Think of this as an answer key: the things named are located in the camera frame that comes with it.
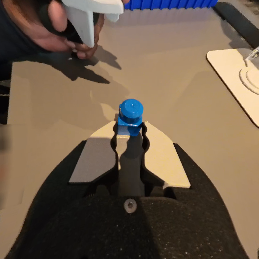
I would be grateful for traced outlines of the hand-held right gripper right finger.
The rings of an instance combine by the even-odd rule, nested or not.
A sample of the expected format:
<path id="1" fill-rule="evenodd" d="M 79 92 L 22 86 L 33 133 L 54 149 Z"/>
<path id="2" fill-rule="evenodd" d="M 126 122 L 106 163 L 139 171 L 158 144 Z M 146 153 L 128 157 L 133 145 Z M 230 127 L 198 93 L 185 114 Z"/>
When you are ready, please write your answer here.
<path id="1" fill-rule="evenodd" d="M 190 188 L 191 184 L 177 154 L 174 142 L 162 131 L 145 121 L 142 133 L 147 140 L 144 171 L 162 188 Z"/>

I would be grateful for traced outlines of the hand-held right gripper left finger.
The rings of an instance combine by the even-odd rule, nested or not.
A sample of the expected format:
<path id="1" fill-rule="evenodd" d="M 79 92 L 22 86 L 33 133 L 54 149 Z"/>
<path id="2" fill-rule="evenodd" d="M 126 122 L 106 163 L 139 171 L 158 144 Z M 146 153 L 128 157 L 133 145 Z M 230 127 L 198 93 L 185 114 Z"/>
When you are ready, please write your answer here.
<path id="1" fill-rule="evenodd" d="M 117 122 L 104 125 L 86 140 L 69 183 L 90 183 L 116 167 Z"/>

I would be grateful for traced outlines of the blue one-stud building block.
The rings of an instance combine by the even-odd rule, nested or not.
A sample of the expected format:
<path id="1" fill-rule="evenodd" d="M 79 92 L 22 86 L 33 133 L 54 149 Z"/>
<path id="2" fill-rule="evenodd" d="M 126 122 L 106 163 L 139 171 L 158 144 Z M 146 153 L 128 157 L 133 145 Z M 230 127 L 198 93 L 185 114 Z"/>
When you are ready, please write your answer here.
<path id="1" fill-rule="evenodd" d="M 119 105 L 117 135 L 138 136 L 143 123 L 144 107 L 136 99 L 126 99 Z"/>

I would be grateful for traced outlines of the large blue plastic bin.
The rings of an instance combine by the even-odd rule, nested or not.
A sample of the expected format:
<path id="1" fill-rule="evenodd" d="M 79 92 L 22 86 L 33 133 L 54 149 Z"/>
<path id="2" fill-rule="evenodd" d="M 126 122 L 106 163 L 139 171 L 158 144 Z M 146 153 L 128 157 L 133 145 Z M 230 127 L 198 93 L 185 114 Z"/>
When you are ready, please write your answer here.
<path id="1" fill-rule="evenodd" d="M 218 0 L 130 0 L 125 10 L 212 8 Z"/>

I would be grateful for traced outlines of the white sign stand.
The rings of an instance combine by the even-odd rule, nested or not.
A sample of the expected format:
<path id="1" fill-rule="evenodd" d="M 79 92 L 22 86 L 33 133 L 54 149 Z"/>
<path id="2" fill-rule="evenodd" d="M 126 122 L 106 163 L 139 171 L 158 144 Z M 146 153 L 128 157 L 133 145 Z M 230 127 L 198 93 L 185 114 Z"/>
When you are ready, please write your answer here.
<path id="1" fill-rule="evenodd" d="M 258 48 L 212 50 L 206 54 L 206 59 L 258 128 Z"/>

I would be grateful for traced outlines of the person's dark jacket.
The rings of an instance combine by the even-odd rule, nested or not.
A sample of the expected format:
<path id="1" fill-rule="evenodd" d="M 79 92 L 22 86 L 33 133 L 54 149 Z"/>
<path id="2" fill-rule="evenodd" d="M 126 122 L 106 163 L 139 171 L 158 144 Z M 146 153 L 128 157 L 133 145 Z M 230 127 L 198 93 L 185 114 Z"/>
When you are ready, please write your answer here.
<path id="1" fill-rule="evenodd" d="M 0 124 L 6 125 L 10 98 L 11 80 L 0 81 Z"/>

